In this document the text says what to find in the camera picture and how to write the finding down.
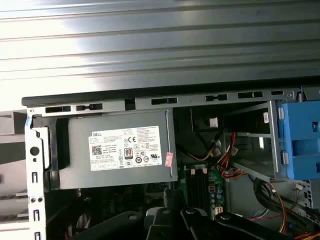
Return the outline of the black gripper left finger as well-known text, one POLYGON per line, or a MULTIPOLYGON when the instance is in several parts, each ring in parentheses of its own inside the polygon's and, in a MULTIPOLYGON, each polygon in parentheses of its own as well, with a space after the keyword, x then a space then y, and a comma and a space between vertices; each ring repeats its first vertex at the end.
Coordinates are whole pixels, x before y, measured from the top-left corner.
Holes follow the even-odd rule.
POLYGON ((146 216, 127 211, 71 238, 73 240, 173 240, 176 199, 172 189, 164 190, 163 203, 164 207, 150 208, 146 216))

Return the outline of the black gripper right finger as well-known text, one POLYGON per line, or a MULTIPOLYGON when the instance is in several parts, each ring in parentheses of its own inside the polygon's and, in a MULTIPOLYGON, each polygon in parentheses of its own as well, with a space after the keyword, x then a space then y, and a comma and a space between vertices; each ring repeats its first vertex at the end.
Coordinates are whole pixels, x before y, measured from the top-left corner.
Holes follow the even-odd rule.
POLYGON ((182 240, 290 240, 291 237, 266 228, 230 212, 219 213, 214 220, 188 207, 184 191, 174 190, 175 207, 181 220, 175 220, 177 236, 182 240))

